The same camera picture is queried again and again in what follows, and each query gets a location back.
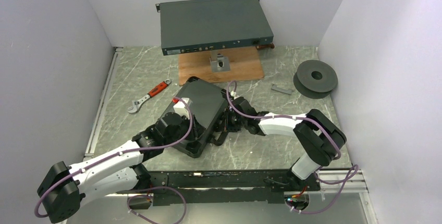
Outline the black poker set case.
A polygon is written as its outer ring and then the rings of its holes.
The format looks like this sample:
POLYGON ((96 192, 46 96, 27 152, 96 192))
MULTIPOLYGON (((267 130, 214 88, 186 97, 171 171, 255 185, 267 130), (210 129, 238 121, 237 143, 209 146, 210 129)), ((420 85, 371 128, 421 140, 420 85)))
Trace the black poker set case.
MULTIPOLYGON (((213 133, 216 131, 222 114, 227 108, 226 91, 200 78, 191 77, 182 86, 176 97, 191 99, 190 111, 206 130, 196 141, 182 140, 174 145, 173 148, 192 158, 198 158, 206 145, 212 140, 213 133)), ((174 103, 171 102, 160 118, 168 112, 174 113, 173 105, 174 103)))

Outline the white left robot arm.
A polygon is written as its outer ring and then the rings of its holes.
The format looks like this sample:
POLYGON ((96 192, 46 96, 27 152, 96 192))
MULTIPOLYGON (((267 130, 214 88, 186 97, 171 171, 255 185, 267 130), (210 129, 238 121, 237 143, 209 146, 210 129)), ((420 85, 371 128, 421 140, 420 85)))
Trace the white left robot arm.
POLYGON ((205 130, 195 115, 169 112, 105 154, 72 165, 57 162, 37 189, 40 199, 34 214, 59 223, 105 195, 131 190, 142 193, 151 180, 143 162, 160 155, 167 147, 198 140, 205 130))

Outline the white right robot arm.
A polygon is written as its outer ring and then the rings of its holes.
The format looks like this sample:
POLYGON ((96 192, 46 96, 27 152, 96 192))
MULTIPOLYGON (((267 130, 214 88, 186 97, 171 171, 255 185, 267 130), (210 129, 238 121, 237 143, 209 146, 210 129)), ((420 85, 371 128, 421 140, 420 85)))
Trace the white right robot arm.
POLYGON ((341 157, 341 148, 347 141, 344 133, 320 110, 306 114, 281 115, 268 111, 257 112, 244 97, 227 97, 230 111, 250 134, 284 135, 296 137, 304 154, 290 167, 287 183, 293 190, 307 184, 308 177, 321 167, 327 167, 341 157))

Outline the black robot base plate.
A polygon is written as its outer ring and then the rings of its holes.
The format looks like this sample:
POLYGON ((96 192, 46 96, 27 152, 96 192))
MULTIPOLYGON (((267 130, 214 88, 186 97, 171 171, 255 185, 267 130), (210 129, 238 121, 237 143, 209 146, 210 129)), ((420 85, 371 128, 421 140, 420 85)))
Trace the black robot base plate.
POLYGON ((289 194, 318 192, 320 184, 309 176, 300 181, 288 169, 151 171, 126 193, 149 193, 154 206, 181 203, 283 203, 289 194))

